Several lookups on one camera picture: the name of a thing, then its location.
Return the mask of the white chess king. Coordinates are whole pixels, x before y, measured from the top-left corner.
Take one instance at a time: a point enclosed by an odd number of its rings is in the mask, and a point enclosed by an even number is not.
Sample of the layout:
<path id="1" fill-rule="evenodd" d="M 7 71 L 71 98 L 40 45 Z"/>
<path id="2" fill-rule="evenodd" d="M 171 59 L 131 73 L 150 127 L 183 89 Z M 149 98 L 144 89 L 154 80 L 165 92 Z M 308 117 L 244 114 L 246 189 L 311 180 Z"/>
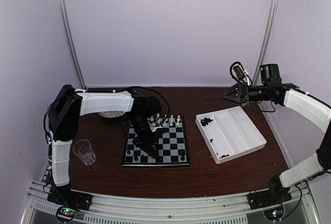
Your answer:
<path id="1" fill-rule="evenodd" d="M 172 124 L 174 122 L 174 116 L 171 115 L 170 118 L 169 118 L 169 123 Z"/>

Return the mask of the clear drinking glass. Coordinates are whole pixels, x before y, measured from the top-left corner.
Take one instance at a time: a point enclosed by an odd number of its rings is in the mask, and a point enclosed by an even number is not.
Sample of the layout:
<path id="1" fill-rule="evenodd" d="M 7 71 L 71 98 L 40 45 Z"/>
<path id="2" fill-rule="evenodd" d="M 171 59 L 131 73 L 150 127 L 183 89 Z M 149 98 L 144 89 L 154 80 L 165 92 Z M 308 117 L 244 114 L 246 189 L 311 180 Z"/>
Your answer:
<path id="1" fill-rule="evenodd" d="M 76 141 L 72 151 L 86 166 L 91 166 L 96 161 L 96 155 L 89 140 Z"/>

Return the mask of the floral ceramic plate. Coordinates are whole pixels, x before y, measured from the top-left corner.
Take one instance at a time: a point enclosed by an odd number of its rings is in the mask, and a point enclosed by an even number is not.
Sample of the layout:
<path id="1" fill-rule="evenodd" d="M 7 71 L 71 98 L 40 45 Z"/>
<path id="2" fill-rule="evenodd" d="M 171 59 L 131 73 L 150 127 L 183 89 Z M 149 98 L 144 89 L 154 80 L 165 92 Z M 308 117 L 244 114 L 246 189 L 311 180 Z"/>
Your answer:
<path id="1" fill-rule="evenodd" d="M 105 111 L 105 112 L 98 112 L 98 114 L 104 118 L 118 118 L 118 117 L 125 115 L 125 112 L 123 112 L 123 111 Z"/>

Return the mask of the aluminium frame post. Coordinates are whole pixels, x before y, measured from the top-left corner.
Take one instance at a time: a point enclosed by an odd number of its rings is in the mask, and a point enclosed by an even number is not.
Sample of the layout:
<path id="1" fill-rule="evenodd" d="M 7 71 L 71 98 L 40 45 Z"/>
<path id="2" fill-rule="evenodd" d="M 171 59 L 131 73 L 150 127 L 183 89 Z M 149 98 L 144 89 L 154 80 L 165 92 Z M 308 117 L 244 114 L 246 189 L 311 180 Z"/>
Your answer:
<path id="1" fill-rule="evenodd" d="M 85 80 L 83 78 L 82 69 L 81 69 L 81 66 L 79 64 L 76 48 L 74 46 L 74 40 L 73 40 L 71 28 L 70 28 L 66 1 L 65 0 L 58 0 L 58 3 L 59 3 L 60 11 L 61 11 L 66 42 L 67 42 L 68 49 L 69 49 L 69 54 L 70 54 L 70 57 L 71 57 L 71 60 L 72 60 L 72 63 L 73 63 L 74 71 L 75 71 L 76 76 L 78 78 L 80 87 L 83 88 L 83 89 L 86 89 L 86 83 L 85 83 Z"/>
<path id="2" fill-rule="evenodd" d="M 268 50 L 268 46 L 270 43 L 273 26 L 275 24 L 278 6 L 279 6 L 279 0 L 270 0 L 266 28 L 265 28 L 262 46 L 261 46 L 259 59 L 258 59 L 258 67 L 264 63 L 266 55 L 267 55 L 267 50 Z"/>

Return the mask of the right aluminium frame post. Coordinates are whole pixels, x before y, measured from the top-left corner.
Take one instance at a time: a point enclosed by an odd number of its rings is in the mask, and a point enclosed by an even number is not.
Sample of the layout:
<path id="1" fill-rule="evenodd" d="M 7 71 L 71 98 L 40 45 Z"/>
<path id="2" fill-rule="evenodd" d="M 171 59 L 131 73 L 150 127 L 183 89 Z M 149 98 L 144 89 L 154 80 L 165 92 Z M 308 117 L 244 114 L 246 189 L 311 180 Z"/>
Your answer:
<path id="1" fill-rule="evenodd" d="M 270 0 L 266 28 L 265 28 L 262 46 L 261 46 L 259 59 L 258 59 L 258 67 L 264 63 L 266 55 L 267 55 L 267 50 L 268 50 L 268 46 L 270 43 L 273 26 L 275 24 L 278 6 L 279 6 L 279 0 Z"/>

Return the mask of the black white chessboard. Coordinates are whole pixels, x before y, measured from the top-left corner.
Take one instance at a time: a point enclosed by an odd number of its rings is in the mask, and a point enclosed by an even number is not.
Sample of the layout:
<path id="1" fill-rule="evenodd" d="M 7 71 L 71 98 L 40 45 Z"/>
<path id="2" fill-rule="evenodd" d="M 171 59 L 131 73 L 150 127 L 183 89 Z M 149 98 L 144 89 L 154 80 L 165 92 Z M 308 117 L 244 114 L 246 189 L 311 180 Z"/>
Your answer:
<path id="1" fill-rule="evenodd" d="M 166 127 L 163 127 L 166 131 L 159 138 L 157 143 L 158 156 L 163 157 L 163 162 L 157 163 L 156 159 L 153 159 L 146 152 L 142 151 L 133 144 L 133 139 L 136 137 L 135 131 L 132 126 L 126 131 L 126 141 L 123 155 L 123 167 L 185 167 L 190 166 L 190 155 L 188 149 L 188 142 L 186 137 L 185 119 L 183 116 L 178 115 L 174 117 L 174 122 L 169 123 L 167 118 L 164 122 L 167 123 Z M 180 154 L 186 153 L 186 160 L 180 160 Z M 147 157 L 145 163 L 140 162 L 141 155 Z M 133 157 L 138 156 L 138 161 L 134 161 Z"/>

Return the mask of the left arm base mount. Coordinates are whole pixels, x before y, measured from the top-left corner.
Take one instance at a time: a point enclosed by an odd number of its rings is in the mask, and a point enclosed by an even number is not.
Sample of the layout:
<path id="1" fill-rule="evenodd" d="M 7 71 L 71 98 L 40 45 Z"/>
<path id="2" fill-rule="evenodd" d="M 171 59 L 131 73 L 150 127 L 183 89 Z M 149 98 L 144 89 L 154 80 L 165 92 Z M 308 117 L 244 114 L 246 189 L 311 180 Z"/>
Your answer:
<path id="1" fill-rule="evenodd" d="M 55 217 L 60 222 L 70 222 L 79 211 L 89 210 L 92 198 L 92 195 L 87 193 L 72 192 L 69 197 L 65 198 L 56 192 L 50 192 L 47 200 L 59 205 L 55 211 Z"/>

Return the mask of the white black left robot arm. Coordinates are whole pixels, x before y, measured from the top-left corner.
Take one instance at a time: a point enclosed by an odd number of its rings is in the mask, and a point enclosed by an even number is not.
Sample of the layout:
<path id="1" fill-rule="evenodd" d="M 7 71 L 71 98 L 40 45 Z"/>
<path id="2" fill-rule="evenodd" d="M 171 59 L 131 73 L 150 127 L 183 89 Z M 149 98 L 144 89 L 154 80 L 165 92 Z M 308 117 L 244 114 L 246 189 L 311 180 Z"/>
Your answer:
<path id="1" fill-rule="evenodd" d="M 145 96 L 135 88 L 78 89 L 64 85 L 48 106 L 43 120 L 44 135 L 49 146 L 48 161 L 51 166 L 55 198 L 62 205 L 74 201 L 70 184 L 70 150 L 82 125 L 100 121 L 101 112 L 120 112 L 126 115 L 136 134 L 133 143 L 153 158 L 158 157 L 157 141 L 161 130 L 151 127 L 149 119 L 161 112 L 160 100 Z"/>

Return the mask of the left aluminium frame post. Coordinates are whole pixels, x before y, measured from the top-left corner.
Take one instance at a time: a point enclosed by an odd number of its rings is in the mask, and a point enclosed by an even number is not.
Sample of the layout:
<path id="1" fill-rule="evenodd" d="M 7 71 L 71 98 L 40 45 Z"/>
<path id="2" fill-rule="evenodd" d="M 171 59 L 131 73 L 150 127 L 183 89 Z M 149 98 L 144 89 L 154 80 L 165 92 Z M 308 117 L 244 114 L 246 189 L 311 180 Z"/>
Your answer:
<path id="1" fill-rule="evenodd" d="M 81 69 L 81 66 L 79 64 L 76 48 L 74 46 L 74 40 L 73 40 L 71 28 L 70 28 L 66 1 L 65 0 L 58 0 L 58 3 L 59 3 L 60 11 L 61 11 L 66 42 L 67 42 L 68 49 L 69 49 L 69 54 L 70 54 L 70 57 L 71 57 L 71 60 L 72 60 L 72 63 L 73 63 L 74 71 L 75 71 L 76 76 L 78 78 L 80 87 L 83 88 L 83 89 L 86 89 L 86 83 L 85 83 L 85 80 L 83 78 L 82 69 Z"/>

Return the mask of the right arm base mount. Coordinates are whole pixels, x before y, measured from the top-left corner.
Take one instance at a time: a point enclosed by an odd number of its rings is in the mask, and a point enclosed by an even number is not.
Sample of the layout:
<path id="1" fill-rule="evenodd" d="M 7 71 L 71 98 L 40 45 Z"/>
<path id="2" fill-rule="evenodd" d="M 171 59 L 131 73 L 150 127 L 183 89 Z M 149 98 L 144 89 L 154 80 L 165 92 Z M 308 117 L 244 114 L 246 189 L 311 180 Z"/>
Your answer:
<path id="1" fill-rule="evenodd" d="M 273 198 L 268 189 L 248 193 L 247 200 L 251 210 L 261 210 L 268 221 L 277 222 L 285 217 L 284 204 L 292 200 L 292 196 L 285 192 Z"/>

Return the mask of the black chess pieces pile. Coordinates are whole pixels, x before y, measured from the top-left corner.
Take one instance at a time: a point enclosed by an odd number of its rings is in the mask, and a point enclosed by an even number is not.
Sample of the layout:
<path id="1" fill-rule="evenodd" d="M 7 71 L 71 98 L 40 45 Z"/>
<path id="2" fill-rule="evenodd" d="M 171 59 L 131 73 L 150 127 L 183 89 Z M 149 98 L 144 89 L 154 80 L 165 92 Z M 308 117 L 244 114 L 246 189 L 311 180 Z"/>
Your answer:
<path id="1" fill-rule="evenodd" d="M 200 124 L 203 127 L 206 127 L 209 123 L 211 123 L 213 121 L 213 119 L 209 118 L 209 117 L 205 117 L 203 119 L 200 120 Z"/>

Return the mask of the front aluminium rail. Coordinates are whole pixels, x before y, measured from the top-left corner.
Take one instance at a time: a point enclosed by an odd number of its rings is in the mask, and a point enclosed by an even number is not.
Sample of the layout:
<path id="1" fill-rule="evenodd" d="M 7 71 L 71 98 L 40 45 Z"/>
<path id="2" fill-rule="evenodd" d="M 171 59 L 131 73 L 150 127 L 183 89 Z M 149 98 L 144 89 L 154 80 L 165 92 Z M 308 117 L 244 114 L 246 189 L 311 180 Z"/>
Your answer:
<path id="1" fill-rule="evenodd" d="M 253 210 L 246 193 L 227 196 L 143 199 L 94 194 L 89 210 L 72 223 L 273 223 L 274 210 L 284 209 L 279 223 L 321 223 L 307 187 L 291 190 L 292 200 Z"/>

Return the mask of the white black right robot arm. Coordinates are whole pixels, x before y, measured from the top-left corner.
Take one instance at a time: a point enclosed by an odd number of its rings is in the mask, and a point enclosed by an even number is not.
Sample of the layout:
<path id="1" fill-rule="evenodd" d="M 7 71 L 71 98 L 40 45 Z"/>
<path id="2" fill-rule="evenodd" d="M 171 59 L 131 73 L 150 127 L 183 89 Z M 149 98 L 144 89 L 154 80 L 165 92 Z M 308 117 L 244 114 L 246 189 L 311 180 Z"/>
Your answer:
<path id="1" fill-rule="evenodd" d="M 330 105 L 293 83 L 284 83 L 278 64 L 260 66 L 260 85 L 253 83 L 248 71 L 240 62 L 234 62 L 229 71 L 235 84 L 222 94 L 224 100 L 238 106 L 268 101 L 284 107 L 302 119 L 302 122 L 294 125 L 286 121 L 290 127 L 298 128 L 298 131 L 292 131 L 288 137 L 293 137 L 294 134 L 302 137 L 306 134 L 304 128 L 308 126 L 313 126 L 320 132 L 319 146 L 312 155 L 270 180 L 265 200 L 270 204 L 276 204 L 294 185 L 330 173 Z"/>

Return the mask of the white plastic tray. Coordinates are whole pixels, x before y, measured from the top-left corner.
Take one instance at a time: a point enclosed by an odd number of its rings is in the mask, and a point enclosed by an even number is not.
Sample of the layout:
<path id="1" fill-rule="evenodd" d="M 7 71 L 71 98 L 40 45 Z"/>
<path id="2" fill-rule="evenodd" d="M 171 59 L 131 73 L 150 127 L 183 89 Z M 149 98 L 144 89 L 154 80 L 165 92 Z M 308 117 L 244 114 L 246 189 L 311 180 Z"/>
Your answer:
<path id="1" fill-rule="evenodd" d="M 213 121 L 203 127 L 200 120 L 205 117 L 209 117 Z M 256 152 L 264 148 L 267 143 L 242 107 L 198 114 L 195 117 L 195 123 L 214 162 L 218 165 Z M 217 153 L 230 155 L 218 159 Z"/>

